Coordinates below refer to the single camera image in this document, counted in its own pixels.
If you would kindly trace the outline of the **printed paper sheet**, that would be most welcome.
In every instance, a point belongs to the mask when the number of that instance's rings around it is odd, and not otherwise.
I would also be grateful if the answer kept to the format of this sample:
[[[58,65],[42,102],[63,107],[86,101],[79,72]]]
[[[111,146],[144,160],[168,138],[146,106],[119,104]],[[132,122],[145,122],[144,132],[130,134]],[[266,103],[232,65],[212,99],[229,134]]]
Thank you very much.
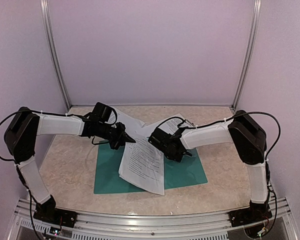
[[[130,137],[140,137],[141,135],[139,134],[139,131],[142,129],[142,127],[146,124],[145,122],[133,118],[122,111],[114,108],[117,117],[114,112],[110,114],[110,117],[107,121],[107,123],[114,123],[115,120],[116,122],[123,123],[125,126],[125,132],[130,136]]]
[[[164,120],[157,121],[150,125],[145,125],[138,133],[148,138],[156,128],[159,128],[164,132],[173,135],[178,130],[178,127],[189,127],[184,125],[184,122],[185,118],[180,113],[178,113]]]

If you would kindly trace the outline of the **dark teal folder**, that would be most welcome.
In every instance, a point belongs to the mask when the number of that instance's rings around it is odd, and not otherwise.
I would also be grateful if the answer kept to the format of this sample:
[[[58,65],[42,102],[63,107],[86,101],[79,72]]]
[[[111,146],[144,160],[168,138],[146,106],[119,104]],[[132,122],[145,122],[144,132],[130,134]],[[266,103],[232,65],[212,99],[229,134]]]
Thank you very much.
[[[208,183],[196,149],[181,162],[169,160],[148,144],[130,144],[118,150],[106,144],[98,148],[94,194],[150,192]]]

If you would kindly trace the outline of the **silver clipboard clip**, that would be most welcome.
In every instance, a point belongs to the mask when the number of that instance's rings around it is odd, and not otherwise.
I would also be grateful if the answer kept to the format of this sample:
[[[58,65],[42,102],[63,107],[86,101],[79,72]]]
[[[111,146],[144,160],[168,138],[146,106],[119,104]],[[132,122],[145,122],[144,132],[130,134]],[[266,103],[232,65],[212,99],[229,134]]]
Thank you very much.
[[[184,125],[185,126],[188,126],[188,127],[194,127],[195,125],[192,123],[192,122],[190,122],[188,119],[185,119],[184,120]]]

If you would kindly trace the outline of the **paper sheets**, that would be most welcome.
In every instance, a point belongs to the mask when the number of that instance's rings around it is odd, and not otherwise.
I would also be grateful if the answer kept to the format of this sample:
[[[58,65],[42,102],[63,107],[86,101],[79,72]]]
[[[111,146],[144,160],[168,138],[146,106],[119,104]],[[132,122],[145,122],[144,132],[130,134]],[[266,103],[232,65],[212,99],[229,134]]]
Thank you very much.
[[[119,177],[149,193],[165,194],[164,154],[145,136],[133,136],[136,143],[126,143],[119,166]]]

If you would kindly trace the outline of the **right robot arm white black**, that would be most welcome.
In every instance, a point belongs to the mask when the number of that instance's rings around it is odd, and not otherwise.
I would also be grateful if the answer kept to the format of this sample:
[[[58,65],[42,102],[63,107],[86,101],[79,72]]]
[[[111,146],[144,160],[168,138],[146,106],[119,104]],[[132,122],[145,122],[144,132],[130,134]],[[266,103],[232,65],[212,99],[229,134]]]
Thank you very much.
[[[232,117],[201,126],[180,126],[173,133],[156,127],[148,142],[172,161],[181,162],[190,150],[215,144],[233,143],[240,160],[246,165],[250,182],[250,207],[246,218],[256,222],[268,208],[269,191],[266,173],[266,132],[251,117],[239,110]]]

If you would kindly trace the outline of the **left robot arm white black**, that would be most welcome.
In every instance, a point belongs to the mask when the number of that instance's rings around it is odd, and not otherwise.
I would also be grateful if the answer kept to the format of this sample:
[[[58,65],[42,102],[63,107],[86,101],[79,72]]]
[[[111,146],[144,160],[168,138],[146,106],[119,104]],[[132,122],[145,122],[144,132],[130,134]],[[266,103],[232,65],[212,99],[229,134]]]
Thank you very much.
[[[3,139],[13,157],[16,169],[30,196],[35,199],[37,212],[53,223],[60,218],[56,201],[49,193],[35,162],[36,139],[41,135],[69,135],[101,138],[113,150],[135,140],[126,132],[126,126],[115,120],[110,123],[113,107],[97,102],[85,115],[42,112],[21,107],[13,116]]]

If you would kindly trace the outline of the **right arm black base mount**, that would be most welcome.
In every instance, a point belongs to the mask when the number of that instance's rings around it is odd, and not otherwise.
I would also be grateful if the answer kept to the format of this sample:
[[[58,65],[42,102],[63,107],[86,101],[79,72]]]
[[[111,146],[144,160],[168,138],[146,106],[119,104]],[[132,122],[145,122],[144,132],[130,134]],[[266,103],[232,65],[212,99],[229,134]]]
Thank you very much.
[[[253,203],[250,201],[249,207],[232,210],[228,215],[232,227],[249,225],[273,217],[268,200],[265,203]]]

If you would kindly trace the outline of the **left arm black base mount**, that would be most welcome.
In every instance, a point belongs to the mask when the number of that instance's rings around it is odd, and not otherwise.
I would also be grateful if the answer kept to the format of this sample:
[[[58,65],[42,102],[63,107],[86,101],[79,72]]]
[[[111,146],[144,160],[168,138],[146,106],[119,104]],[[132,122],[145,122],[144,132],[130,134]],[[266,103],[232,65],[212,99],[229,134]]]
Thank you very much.
[[[36,220],[68,228],[74,228],[77,216],[75,211],[57,208],[52,195],[46,202],[36,203],[33,214]]]

